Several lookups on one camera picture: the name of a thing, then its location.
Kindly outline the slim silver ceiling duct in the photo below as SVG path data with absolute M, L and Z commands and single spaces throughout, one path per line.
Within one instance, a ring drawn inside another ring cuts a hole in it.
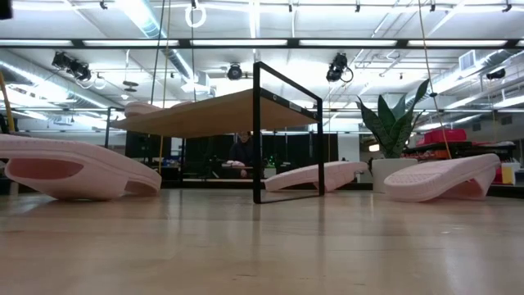
M 167 39 L 167 31 L 160 27 L 161 21 L 155 16 L 148 0 L 115 0 L 115 3 L 146 37 L 156 41 Z M 193 80 L 192 68 L 176 49 L 162 45 L 160 51 L 186 82 Z

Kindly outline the black background monitor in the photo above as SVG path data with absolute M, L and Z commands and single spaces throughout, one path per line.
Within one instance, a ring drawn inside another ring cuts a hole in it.
M 131 158 L 170 157 L 171 143 L 169 137 L 128 131 L 124 154 Z

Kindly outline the pink foam slide sandal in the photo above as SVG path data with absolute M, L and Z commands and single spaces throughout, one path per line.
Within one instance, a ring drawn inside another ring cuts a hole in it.
M 392 194 L 397 202 L 427 202 L 437 198 L 479 201 L 500 168 L 497 155 L 483 154 L 444 161 L 417 164 L 401 173 Z
M 334 191 L 355 179 L 357 173 L 368 169 L 366 162 L 333 161 L 324 164 L 325 192 Z M 274 175 L 264 181 L 269 192 L 291 187 L 298 184 L 312 183 L 319 189 L 318 165 L 306 166 Z
M 90 143 L 0 134 L 7 178 L 58 200 L 105 201 L 127 193 L 155 196 L 161 176 Z
M 151 115 L 152 117 L 164 117 L 172 113 L 171 109 L 180 108 L 192 104 L 192 102 L 181 102 L 168 108 L 162 108 L 145 102 L 131 102 L 124 108 L 125 118 Z

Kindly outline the black frame wooden shelf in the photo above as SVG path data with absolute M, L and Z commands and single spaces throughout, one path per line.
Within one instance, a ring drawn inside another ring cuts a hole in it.
M 263 88 L 263 71 L 314 99 L 316 112 Z M 109 126 L 170 138 L 199 138 L 250 131 L 254 156 L 252 200 L 255 204 L 265 204 L 262 198 L 261 131 L 316 124 L 318 195 L 322 197 L 325 194 L 322 98 L 262 61 L 253 64 L 252 83 L 252 88 L 248 90 L 112 121 Z

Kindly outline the person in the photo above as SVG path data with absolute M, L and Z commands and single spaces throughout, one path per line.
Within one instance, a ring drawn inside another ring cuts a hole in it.
M 237 134 L 237 141 L 230 147 L 228 159 L 241 162 L 244 166 L 253 166 L 253 141 L 250 131 Z

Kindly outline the snake plant in white pot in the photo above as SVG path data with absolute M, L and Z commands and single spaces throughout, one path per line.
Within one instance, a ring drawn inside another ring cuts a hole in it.
M 395 182 L 401 179 L 401 173 L 416 165 L 414 159 L 401 156 L 411 137 L 414 124 L 420 117 L 415 114 L 414 107 L 427 94 L 429 85 L 430 80 L 426 79 L 418 86 L 410 107 L 402 98 L 393 108 L 389 108 L 386 100 L 380 96 L 377 100 L 377 110 L 372 111 L 358 98 L 356 104 L 364 125 L 376 139 L 383 155 L 383 158 L 373 158 L 368 163 L 375 193 L 392 194 Z

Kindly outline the black partition panels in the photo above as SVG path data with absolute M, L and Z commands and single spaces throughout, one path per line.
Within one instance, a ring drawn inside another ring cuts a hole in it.
M 190 179 L 250 179 L 252 167 L 228 159 L 237 135 L 225 134 L 191 138 L 185 143 L 183 176 Z M 318 138 L 315 133 L 276 133 L 261 137 L 261 177 L 317 163 Z

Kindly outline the silver duct with vent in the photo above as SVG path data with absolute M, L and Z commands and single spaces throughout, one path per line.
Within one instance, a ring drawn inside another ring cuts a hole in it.
M 520 56 L 524 56 L 524 50 L 499 49 L 493 52 L 471 50 L 458 58 L 458 65 L 431 79 L 432 90 L 434 93 L 446 92 L 479 75 L 500 70 Z

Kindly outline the red storage bin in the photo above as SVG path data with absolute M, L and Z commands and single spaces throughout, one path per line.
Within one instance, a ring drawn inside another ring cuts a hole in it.
M 466 142 L 467 135 L 464 129 L 433 129 L 426 132 L 417 142 L 416 146 L 426 146 L 437 143 Z

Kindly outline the black beam with light strips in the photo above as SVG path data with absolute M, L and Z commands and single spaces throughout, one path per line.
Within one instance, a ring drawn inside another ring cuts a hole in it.
M 524 50 L 524 39 L 0 39 L 0 48 Z

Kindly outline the black twin ceiling spotlight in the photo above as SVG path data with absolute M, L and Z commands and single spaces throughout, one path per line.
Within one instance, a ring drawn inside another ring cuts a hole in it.
M 87 63 L 83 63 L 78 59 L 70 57 L 65 52 L 56 52 L 52 59 L 52 65 L 58 70 L 64 70 L 79 81 L 88 81 L 92 77 Z

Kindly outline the yellow plastic container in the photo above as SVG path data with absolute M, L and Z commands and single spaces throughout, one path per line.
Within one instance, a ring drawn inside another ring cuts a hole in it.
M 515 180 L 515 170 L 519 169 L 517 163 L 503 163 L 501 166 L 501 175 L 502 183 L 507 185 L 514 185 Z

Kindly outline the wide silver ceiling duct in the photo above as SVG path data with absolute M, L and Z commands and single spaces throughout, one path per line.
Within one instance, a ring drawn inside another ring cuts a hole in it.
M 92 90 L 82 88 L 77 83 L 61 77 L 58 73 L 37 66 L 5 49 L 0 49 L 0 67 L 26 78 L 35 86 L 50 86 L 51 90 L 60 89 L 61 91 L 74 94 L 97 107 L 120 107 L 119 103 L 113 102 L 109 98 L 104 98 Z

